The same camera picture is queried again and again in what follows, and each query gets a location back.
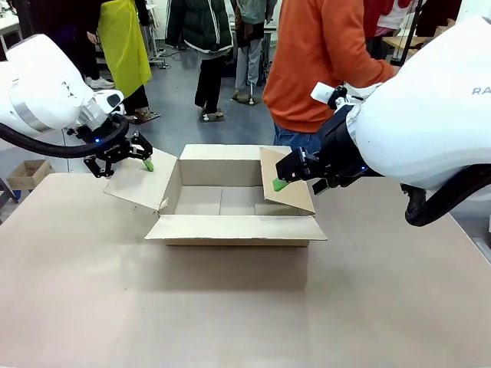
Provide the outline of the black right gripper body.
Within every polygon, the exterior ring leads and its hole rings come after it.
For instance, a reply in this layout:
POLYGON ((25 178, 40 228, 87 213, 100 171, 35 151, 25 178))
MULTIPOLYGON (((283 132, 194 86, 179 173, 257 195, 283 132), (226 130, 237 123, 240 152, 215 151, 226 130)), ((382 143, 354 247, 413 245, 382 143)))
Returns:
POLYGON ((315 153, 319 158, 316 178, 327 179, 330 188, 347 187, 369 170, 348 132, 348 114, 353 108, 344 105, 318 131, 321 148, 315 153))

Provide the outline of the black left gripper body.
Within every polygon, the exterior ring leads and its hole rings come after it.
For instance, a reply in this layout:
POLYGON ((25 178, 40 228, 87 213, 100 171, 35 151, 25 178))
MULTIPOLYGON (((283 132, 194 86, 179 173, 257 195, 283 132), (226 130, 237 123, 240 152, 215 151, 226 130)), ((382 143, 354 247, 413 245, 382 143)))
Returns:
POLYGON ((84 163, 95 161, 104 151, 122 143, 129 130, 129 121, 124 115, 111 114, 98 128, 92 130, 89 126, 67 129, 69 136, 74 136, 88 146, 96 146, 96 150, 84 154, 84 163))

